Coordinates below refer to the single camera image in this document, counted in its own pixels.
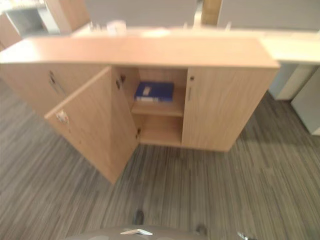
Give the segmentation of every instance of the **door handle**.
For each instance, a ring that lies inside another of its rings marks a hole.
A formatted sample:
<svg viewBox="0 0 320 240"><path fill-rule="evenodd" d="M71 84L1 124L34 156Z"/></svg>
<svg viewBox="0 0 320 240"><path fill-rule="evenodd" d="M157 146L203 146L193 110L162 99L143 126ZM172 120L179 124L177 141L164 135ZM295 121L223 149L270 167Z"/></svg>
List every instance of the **door handle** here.
<svg viewBox="0 0 320 240"><path fill-rule="evenodd" d="M120 89L120 82L118 80L115 80L115 84L116 84L116 87Z"/></svg>
<svg viewBox="0 0 320 240"><path fill-rule="evenodd" d="M59 94L59 90L60 92L63 94L63 96L66 96L66 92L63 89L63 87L60 85L60 83L56 80L55 75L52 71L49 72L49 76L50 76L50 80L49 83L51 85L51 87L54 89L54 91Z"/></svg>
<svg viewBox="0 0 320 240"><path fill-rule="evenodd" d="M191 87L189 87L188 89L188 101L191 100Z"/></svg>

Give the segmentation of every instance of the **blue folder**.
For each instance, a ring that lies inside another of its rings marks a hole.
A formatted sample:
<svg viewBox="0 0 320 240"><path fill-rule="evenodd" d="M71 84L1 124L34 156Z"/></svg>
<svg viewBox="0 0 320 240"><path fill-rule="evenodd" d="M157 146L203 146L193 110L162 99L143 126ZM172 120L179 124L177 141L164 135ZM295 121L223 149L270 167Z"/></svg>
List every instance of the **blue folder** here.
<svg viewBox="0 0 320 240"><path fill-rule="evenodd" d="M146 102L172 102L174 84L172 82L140 82L134 99Z"/></svg>

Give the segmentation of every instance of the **cabinet shelf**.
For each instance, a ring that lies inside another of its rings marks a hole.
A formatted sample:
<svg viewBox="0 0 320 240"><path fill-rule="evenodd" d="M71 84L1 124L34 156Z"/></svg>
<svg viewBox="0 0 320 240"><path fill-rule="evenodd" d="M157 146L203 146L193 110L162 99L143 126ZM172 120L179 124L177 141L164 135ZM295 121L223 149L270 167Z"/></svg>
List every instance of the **cabinet shelf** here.
<svg viewBox="0 0 320 240"><path fill-rule="evenodd" d="M183 119L172 116L147 115L140 133L143 144L181 146Z"/></svg>
<svg viewBox="0 0 320 240"><path fill-rule="evenodd" d="M185 110L185 87L175 87L171 102L135 101L131 108L134 114L183 117Z"/></svg>

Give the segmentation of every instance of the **gray carpet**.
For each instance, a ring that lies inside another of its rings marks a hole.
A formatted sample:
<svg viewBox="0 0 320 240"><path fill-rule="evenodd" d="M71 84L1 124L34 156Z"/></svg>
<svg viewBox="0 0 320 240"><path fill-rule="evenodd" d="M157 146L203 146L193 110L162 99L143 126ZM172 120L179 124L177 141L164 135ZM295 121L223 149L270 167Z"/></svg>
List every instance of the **gray carpet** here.
<svg viewBox="0 0 320 240"><path fill-rule="evenodd" d="M112 186L0 81L0 147L2 240L130 224L137 208L212 240L320 239L320 137L269 94L230 152L140 145Z"/></svg>

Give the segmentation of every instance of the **cabinet door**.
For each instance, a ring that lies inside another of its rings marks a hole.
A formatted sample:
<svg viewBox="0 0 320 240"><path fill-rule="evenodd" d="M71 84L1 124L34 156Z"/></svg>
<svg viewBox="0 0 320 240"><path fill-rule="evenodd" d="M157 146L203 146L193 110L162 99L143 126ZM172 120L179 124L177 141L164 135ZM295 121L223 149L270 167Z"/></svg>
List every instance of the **cabinet door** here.
<svg viewBox="0 0 320 240"><path fill-rule="evenodd" d="M228 151L276 73L272 68L190 68L182 145Z"/></svg>
<svg viewBox="0 0 320 240"><path fill-rule="evenodd" d="M138 144L120 82L118 74L106 67L45 115L112 183Z"/></svg>
<svg viewBox="0 0 320 240"><path fill-rule="evenodd" d="M1 66L6 83L41 116L105 68L102 64L21 63Z"/></svg>

